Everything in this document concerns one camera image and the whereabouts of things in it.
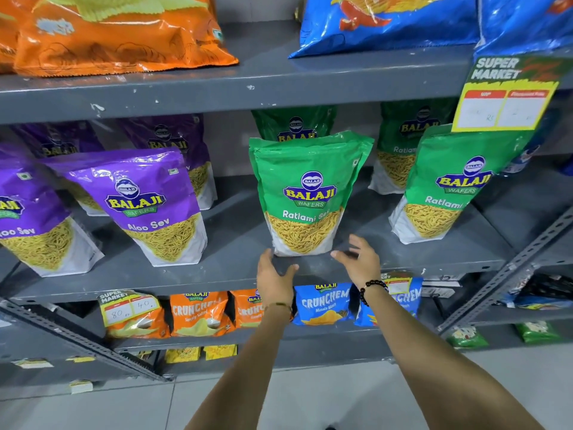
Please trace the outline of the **large green yellow price sign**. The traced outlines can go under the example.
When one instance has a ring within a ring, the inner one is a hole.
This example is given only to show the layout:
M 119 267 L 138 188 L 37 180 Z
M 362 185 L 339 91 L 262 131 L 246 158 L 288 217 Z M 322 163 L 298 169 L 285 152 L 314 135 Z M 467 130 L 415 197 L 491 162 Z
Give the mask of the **large green yellow price sign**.
M 571 59 L 478 57 L 455 111 L 452 132 L 535 130 Z

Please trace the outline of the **small blue chips packet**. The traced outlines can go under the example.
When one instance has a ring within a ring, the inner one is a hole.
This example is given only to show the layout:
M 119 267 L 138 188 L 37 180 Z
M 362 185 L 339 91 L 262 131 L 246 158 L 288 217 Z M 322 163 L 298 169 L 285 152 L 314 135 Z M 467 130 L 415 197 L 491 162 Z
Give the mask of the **small blue chips packet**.
M 403 309 L 416 318 L 422 299 L 422 287 L 423 278 L 413 276 L 409 293 L 391 296 Z M 360 301 L 358 307 L 355 325 L 358 327 L 373 327 L 378 325 L 373 310 L 362 301 Z
M 350 282 L 295 286 L 295 325 L 334 325 L 354 320 Z

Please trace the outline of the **person's left hand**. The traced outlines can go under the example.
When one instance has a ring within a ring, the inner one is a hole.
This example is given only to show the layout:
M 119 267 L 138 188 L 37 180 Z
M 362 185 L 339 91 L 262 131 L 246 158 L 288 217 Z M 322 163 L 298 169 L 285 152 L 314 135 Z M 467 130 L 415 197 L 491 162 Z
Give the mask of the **person's left hand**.
M 271 249 L 264 250 L 258 262 L 256 279 L 264 309 L 273 305 L 292 306 L 293 283 L 282 283 L 281 276 L 273 265 Z

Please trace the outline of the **large orange chips bag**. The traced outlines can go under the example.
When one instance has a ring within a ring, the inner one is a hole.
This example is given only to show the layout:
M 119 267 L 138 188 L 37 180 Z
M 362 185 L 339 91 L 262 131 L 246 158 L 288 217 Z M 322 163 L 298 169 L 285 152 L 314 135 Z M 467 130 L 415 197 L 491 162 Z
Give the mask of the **large orange chips bag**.
M 13 72 L 21 9 L 21 0 L 0 0 L 0 74 Z
M 225 47 L 214 0 L 36 0 L 18 28 L 13 68 L 22 76 L 239 64 Z

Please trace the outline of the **green snack pouch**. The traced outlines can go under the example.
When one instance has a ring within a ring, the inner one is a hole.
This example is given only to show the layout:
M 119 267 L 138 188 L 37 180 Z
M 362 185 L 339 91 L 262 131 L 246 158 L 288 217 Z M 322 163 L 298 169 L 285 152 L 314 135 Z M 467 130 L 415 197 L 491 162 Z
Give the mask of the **green snack pouch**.
M 345 130 L 326 137 L 249 140 L 257 191 L 278 257 L 329 252 L 374 139 Z
M 389 218 L 391 231 L 405 245 L 444 238 L 473 198 L 533 135 L 531 130 L 452 128 L 428 128 L 419 141 L 405 192 Z
M 403 194 L 426 129 L 452 122 L 458 98 L 381 102 L 382 123 L 369 188 Z
M 330 135 L 337 105 L 252 110 L 260 137 L 274 142 Z

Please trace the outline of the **purple snack pouch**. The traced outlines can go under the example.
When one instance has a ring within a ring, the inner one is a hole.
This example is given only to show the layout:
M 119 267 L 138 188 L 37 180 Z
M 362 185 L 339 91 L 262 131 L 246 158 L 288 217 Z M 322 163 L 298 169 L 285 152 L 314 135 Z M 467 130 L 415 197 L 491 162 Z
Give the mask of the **purple snack pouch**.
M 153 267 L 196 265 L 208 239 L 176 147 L 79 152 L 44 163 L 79 184 Z
M 176 147 L 183 155 L 200 210 L 218 199 L 200 113 L 123 118 L 118 125 L 138 149 Z
M 10 129 L 38 159 L 73 153 L 102 152 L 104 145 L 87 121 L 12 124 Z M 107 213 L 76 182 L 55 174 L 59 185 L 67 190 L 88 216 L 107 216 Z
M 104 259 L 56 193 L 47 172 L 0 141 L 0 245 L 41 277 L 86 274 Z

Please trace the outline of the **small green yellow price sign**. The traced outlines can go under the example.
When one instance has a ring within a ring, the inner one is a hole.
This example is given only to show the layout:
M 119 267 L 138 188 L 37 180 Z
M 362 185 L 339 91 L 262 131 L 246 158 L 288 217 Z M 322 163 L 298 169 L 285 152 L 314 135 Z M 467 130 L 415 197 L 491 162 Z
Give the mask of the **small green yellow price sign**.
M 97 301 L 105 327 L 117 325 L 161 308 L 155 296 L 133 290 L 107 292 L 98 296 Z
M 409 293 L 412 279 L 413 273 L 405 270 L 393 270 L 381 273 L 381 280 L 385 283 L 390 295 Z

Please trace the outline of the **small green snack packet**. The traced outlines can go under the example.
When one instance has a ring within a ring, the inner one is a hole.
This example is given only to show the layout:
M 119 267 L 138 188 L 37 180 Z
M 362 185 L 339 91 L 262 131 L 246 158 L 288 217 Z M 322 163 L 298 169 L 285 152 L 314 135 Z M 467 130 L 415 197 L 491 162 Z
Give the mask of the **small green snack packet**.
M 514 325 L 522 341 L 529 345 L 559 342 L 562 337 L 549 322 L 538 320 Z
M 446 339 L 455 349 L 474 349 L 489 346 L 488 341 L 474 326 L 456 328 Z

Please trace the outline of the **blue snack packet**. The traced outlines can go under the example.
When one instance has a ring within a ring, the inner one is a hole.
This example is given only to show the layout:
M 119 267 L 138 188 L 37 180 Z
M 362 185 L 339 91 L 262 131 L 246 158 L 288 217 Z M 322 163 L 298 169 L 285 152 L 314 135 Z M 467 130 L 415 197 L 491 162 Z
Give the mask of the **blue snack packet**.
M 535 273 L 501 296 L 498 303 L 527 310 L 573 308 L 573 277 Z

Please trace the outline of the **small orange chips packet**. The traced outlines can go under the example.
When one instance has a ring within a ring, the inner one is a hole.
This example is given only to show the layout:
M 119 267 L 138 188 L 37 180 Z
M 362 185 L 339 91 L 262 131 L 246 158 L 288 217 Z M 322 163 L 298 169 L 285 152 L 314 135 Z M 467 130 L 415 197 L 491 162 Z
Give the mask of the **small orange chips packet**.
M 106 327 L 105 336 L 115 339 L 165 339 L 171 336 L 171 332 L 165 319 L 165 310 L 160 305 L 152 311 Z
M 264 314 L 258 289 L 234 290 L 230 294 L 233 297 L 235 328 L 258 327 Z
M 170 296 L 172 337 L 220 337 L 235 330 L 226 313 L 227 291 Z

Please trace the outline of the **grey metal shelf unit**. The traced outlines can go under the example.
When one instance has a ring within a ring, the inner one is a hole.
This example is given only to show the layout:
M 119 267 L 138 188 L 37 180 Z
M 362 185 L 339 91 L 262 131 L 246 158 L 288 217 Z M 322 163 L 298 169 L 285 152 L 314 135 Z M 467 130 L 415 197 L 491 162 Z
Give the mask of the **grey metal shelf unit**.
M 85 120 L 106 129 L 109 146 L 123 140 L 108 123 L 134 116 L 203 113 L 215 166 L 219 200 L 204 219 L 209 245 L 197 266 L 145 267 L 135 243 L 109 218 L 87 217 L 70 195 L 64 202 L 111 250 L 93 270 L 76 277 L 42 279 L 0 250 L 0 391 L 89 380 L 97 385 L 125 378 L 171 382 L 187 374 L 217 373 L 231 358 L 166 364 L 165 351 L 206 345 L 243 345 L 254 329 L 222 337 L 106 340 L 96 299 L 134 288 L 160 298 L 191 291 L 231 291 L 255 286 L 256 263 L 271 239 L 248 156 L 252 109 L 338 104 L 342 129 L 365 132 L 378 123 L 369 110 L 380 101 L 457 96 L 470 70 L 473 46 L 428 47 L 289 59 L 298 46 L 294 21 L 224 26 L 240 64 L 154 73 L 33 78 L 0 75 L 0 128 L 29 122 Z M 398 196 L 367 188 L 362 169 L 349 200 L 335 248 L 348 233 L 372 238 L 382 271 L 421 276 L 493 273 L 513 252 L 478 209 L 470 205 L 448 237 L 429 245 L 401 245 L 388 218 Z M 44 359 L 53 368 L 26 370 L 12 361 Z
M 573 153 L 532 158 L 522 172 L 484 189 L 475 205 L 513 254 L 499 270 L 480 276 L 476 292 L 438 327 L 442 338 L 462 327 L 535 318 L 533 310 L 497 303 L 543 267 L 573 266 Z

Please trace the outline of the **yellow snack packet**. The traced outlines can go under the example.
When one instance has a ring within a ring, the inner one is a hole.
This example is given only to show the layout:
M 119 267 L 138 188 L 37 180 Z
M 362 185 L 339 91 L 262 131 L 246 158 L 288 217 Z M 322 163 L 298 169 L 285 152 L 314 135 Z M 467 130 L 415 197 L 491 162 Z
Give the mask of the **yellow snack packet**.
M 238 345 L 218 345 L 203 347 L 206 361 L 231 358 L 237 355 Z
M 202 347 L 171 348 L 166 350 L 164 362 L 169 365 L 196 362 L 200 359 L 201 353 Z

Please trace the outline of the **person's right forearm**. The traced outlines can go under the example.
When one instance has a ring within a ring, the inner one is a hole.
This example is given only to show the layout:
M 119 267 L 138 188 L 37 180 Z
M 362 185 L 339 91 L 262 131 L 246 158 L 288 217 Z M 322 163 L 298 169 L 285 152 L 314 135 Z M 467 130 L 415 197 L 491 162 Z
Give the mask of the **person's right forearm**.
M 403 309 L 382 282 L 359 292 L 430 430 L 545 430 L 497 379 Z

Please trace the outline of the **person's right hand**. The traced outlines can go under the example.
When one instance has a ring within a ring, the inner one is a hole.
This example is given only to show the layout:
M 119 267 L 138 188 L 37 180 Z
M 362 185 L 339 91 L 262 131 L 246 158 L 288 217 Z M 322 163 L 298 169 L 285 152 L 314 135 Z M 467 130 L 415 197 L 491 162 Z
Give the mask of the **person's right hand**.
M 354 234 L 349 235 L 349 248 L 345 251 L 354 256 L 353 262 L 340 262 L 352 283 L 361 291 L 369 284 L 381 281 L 381 262 L 375 250 L 366 239 Z

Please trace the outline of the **person's left forearm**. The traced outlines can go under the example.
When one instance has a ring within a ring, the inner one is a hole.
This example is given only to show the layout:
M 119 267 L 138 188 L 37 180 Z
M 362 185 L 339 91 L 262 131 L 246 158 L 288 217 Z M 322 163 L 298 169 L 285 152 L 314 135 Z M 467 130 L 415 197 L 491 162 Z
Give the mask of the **person's left forearm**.
M 290 313 L 285 303 L 266 308 L 255 332 L 184 430 L 257 430 Z

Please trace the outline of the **large blue chips bag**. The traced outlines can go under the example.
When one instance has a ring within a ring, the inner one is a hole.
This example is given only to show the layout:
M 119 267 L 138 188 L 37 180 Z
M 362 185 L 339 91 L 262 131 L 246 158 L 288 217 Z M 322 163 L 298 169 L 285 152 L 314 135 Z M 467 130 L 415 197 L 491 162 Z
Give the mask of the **large blue chips bag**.
M 573 46 L 573 0 L 477 0 L 475 57 Z
M 290 59 L 476 44 L 477 0 L 306 0 Z

